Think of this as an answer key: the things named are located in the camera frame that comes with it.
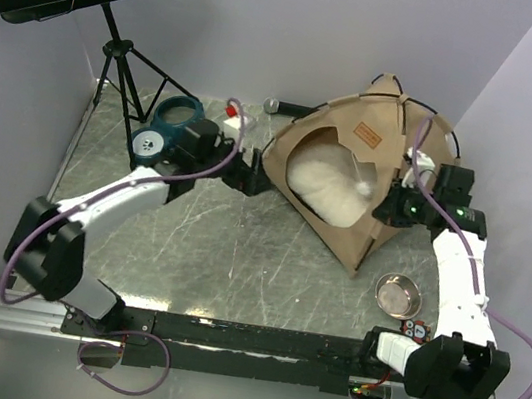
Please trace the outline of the orange patterned pillow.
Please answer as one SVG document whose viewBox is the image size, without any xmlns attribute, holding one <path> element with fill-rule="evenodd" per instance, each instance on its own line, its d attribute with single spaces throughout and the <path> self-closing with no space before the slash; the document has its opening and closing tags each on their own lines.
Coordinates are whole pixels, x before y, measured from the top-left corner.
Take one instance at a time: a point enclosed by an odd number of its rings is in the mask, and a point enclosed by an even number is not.
<svg viewBox="0 0 532 399">
<path fill-rule="evenodd" d="M 354 158 L 335 142 L 294 150 L 286 166 L 288 187 L 328 225 L 348 228 L 364 215 L 373 197 L 373 192 L 369 198 L 356 190 Z"/>
</svg>

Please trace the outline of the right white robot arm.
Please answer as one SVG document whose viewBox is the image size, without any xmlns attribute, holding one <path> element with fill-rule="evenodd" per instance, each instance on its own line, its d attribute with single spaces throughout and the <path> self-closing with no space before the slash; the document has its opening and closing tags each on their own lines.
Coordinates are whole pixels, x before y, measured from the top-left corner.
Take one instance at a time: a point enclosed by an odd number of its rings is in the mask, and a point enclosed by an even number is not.
<svg viewBox="0 0 532 399">
<path fill-rule="evenodd" d="M 508 375 L 510 357 L 499 351 L 486 315 L 484 252 L 487 223 L 470 207 L 471 169 L 436 166 L 423 152 L 405 157 L 408 170 L 389 188 L 373 216 L 385 225 L 423 225 L 437 259 L 436 331 L 421 342 L 374 327 L 359 351 L 371 377 L 392 369 L 416 399 L 488 399 Z"/>
</svg>

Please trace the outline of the tan black pet tent fabric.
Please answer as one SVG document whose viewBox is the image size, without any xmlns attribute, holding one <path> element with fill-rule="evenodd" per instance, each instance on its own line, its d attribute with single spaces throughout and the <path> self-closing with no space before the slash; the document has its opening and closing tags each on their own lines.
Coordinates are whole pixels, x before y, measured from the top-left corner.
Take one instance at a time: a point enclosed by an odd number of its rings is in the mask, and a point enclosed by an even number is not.
<svg viewBox="0 0 532 399">
<path fill-rule="evenodd" d="M 372 212 L 394 181 L 410 180 L 405 157 L 426 117 L 433 124 L 421 152 L 435 165 L 453 163 L 451 124 L 406 94 L 391 73 L 295 118 L 263 153 L 269 180 L 350 276 L 397 232 Z"/>
</svg>

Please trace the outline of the steel pet bowl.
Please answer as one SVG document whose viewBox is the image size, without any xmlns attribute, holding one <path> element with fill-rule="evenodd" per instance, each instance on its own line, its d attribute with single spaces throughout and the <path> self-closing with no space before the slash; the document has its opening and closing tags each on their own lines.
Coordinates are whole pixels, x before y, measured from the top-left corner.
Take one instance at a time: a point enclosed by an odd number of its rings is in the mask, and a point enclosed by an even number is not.
<svg viewBox="0 0 532 399">
<path fill-rule="evenodd" d="M 420 290 L 406 275 L 383 275 L 376 283 L 375 298 L 381 310 L 397 320 L 411 320 L 421 311 Z"/>
</svg>

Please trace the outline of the teal double pet bowl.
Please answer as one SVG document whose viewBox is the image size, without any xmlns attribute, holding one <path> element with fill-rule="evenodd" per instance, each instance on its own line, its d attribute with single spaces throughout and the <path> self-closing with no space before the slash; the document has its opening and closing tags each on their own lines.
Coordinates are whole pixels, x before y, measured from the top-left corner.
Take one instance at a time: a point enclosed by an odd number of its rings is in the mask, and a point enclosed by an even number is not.
<svg viewBox="0 0 532 399">
<path fill-rule="evenodd" d="M 135 164 L 149 166 L 157 162 L 164 151 L 177 143 L 185 128 L 204 115 L 203 104 L 189 96 L 177 95 L 163 100 L 156 107 L 150 125 L 131 135 Z"/>
</svg>

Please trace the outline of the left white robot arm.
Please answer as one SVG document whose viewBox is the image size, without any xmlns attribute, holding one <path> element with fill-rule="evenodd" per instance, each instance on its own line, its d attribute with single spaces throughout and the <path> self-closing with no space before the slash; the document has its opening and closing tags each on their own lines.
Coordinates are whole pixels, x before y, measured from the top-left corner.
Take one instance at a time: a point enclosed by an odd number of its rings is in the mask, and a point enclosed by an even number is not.
<svg viewBox="0 0 532 399">
<path fill-rule="evenodd" d="M 60 301 L 86 316 L 102 338 L 122 326 L 125 303 L 112 288 L 84 269 L 88 241 L 143 210 L 153 210 L 193 189 L 200 179 L 220 179 L 231 189 L 255 196 L 270 188 L 261 150 L 245 151 L 208 119 L 188 123 L 177 136 L 140 130 L 131 150 L 137 166 L 125 177 L 82 196 L 27 204 L 4 252 L 0 299 L 5 304 L 10 275 L 16 273 L 47 301 Z"/>
</svg>

